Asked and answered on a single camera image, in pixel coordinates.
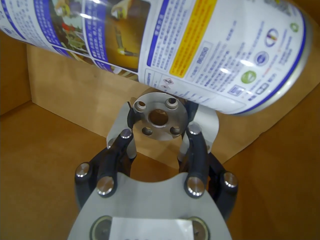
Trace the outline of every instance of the spray can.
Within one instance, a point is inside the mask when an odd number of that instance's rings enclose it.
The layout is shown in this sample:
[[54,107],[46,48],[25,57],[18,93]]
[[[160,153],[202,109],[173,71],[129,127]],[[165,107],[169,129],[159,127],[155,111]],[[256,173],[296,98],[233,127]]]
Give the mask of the spray can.
[[0,29],[225,114],[283,96],[312,40],[282,0],[1,0]]

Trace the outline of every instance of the blue border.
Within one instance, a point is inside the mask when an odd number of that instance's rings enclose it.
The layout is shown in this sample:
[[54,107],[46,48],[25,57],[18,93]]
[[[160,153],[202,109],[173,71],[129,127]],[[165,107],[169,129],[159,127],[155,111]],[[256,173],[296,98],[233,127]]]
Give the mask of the blue border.
[[164,15],[166,13],[167,7],[169,4],[169,0],[163,0],[161,9],[160,9],[160,13],[157,19],[157,25],[155,26],[154,32],[153,32],[153,38],[152,38],[152,42],[150,45],[150,51],[149,51],[149,56],[148,56],[148,60],[146,62],[147,66],[151,66],[151,61],[152,61],[152,57],[153,57],[153,53],[155,51],[155,47],[157,44],[157,40],[158,40],[158,36],[159,36],[159,31],[161,30],[161,26],[162,26],[162,21],[164,18]]
[[7,5],[6,5],[6,1],[5,0],[1,0],[1,4],[3,7],[3,11],[5,13],[5,16],[7,17],[7,20],[9,21],[9,23],[11,24],[12,28],[17,32],[17,34],[24,40],[26,40],[26,38],[19,32],[19,30],[16,28],[14,22],[12,21],[10,15],[9,15],[9,11],[7,9]]
[[84,20],[87,44],[92,57],[108,62],[105,39],[105,18],[108,0],[86,0],[85,14],[89,16]]
[[69,57],[69,58],[73,59],[73,57],[71,57],[65,49],[55,47],[55,46],[52,46],[52,47],[55,49],[55,51],[57,51],[57,53],[61,54],[62,56]]
[[54,29],[50,8],[49,8],[49,0],[33,0],[34,4],[34,13],[37,18],[39,27],[50,44],[63,47],[59,38],[57,37],[57,33]]
[[273,90],[273,92],[271,92],[267,97],[265,97],[262,101],[260,101],[259,103],[257,103],[256,105],[252,106],[251,108],[240,112],[240,113],[234,113],[235,115],[239,115],[239,114],[243,114],[243,113],[247,113],[249,111],[252,111],[253,109],[256,109],[257,107],[259,107],[260,105],[262,105],[263,103],[265,103],[267,100],[269,100],[271,97],[273,97],[281,88],[282,86],[288,81],[289,77],[291,76],[291,74],[294,72],[295,68],[297,67],[300,59],[301,59],[301,55],[303,53],[304,50],[304,46],[306,43],[306,22],[304,20],[303,15],[301,14],[301,12],[299,11],[301,18],[303,20],[303,38],[302,38],[302,43],[301,43],[301,47],[300,47],[300,51],[298,53],[298,56],[294,62],[294,64],[292,65],[290,71],[288,72],[288,74],[284,77],[284,79],[281,81],[281,83]]

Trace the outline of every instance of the cardboard wall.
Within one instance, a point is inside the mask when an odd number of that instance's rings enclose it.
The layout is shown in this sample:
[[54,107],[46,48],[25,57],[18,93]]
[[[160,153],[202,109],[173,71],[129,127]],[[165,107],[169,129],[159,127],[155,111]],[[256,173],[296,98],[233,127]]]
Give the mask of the cardboard wall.
[[0,115],[31,100],[27,45],[0,31]]
[[[320,239],[319,99],[320,85],[225,163],[239,180],[227,221],[234,240]],[[105,138],[31,102],[0,120],[0,239],[66,239],[79,213],[74,171]],[[139,153],[131,177],[157,182],[177,172]]]

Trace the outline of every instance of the silver metal plate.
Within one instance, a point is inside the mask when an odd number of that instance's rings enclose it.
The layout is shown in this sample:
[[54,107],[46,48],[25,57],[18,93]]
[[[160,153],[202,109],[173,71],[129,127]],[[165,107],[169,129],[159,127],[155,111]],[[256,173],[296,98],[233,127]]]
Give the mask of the silver metal plate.
[[135,127],[155,140],[167,141],[179,137],[188,123],[184,105],[164,92],[144,94],[132,107],[141,115],[141,121],[135,123]]
[[231,236],[217,206],[207,191],[199,199],[189,197],[183,188],[187,173],[171,179],[147,183],[117,174],[118,189],[110,198],[94,190],[81,209],[68,240],[88,240],[93,223],[104,215],[124,218],[188,219],[199,217],[214,239]]

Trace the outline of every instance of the metal disc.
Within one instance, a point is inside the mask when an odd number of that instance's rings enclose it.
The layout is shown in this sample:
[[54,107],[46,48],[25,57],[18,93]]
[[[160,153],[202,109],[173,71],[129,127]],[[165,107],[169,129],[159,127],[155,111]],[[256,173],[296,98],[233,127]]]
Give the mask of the metal disc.
[[209,230],[206,223],[199,217],[190,217],[193,226],[194,240],[209,240]]
[[94,221],[90,229],[90,240],[109,240],[112,217],[105,215]]
[[179,137],[186,129],[188,115],[184,105],[164,92],[149,92],[133,104],[140,120],[135,127],[145,136],[166,141]]

